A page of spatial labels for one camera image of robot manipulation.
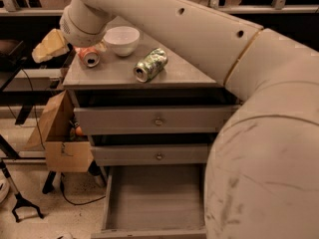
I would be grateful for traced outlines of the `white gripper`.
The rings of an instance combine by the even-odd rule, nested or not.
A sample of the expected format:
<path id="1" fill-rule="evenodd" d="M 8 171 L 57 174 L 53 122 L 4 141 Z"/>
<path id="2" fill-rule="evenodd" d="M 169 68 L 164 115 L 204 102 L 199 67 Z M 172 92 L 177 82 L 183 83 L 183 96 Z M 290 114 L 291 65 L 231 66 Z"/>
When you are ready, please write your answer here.
<path id="1" fill-rule="evenodd" d="M 86 48 L 95 45 L 99 52 L 106 52 L 102 41 L 107 24 L 114 16 L 86 5 L 81 0 L 71 0 L 60 19 L 60 30 L 51 30 L 32 51 L 36 63 L 59 57 L 70 51 L 68 43 L 75 47 Z"/>

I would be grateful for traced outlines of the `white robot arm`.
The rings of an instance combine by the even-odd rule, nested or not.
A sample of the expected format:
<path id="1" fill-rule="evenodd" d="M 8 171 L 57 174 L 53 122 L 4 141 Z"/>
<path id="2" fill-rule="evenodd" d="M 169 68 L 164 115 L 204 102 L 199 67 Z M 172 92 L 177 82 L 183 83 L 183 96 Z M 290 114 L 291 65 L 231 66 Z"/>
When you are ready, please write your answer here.
<path id="1" fill-rule="evenodd" d="M 242 102 L 205 174 L 207 239 L 319 239 L 319 54 L 187 0 L 72 0 L 36 62 L 99 43 L 120 16 Z"/>

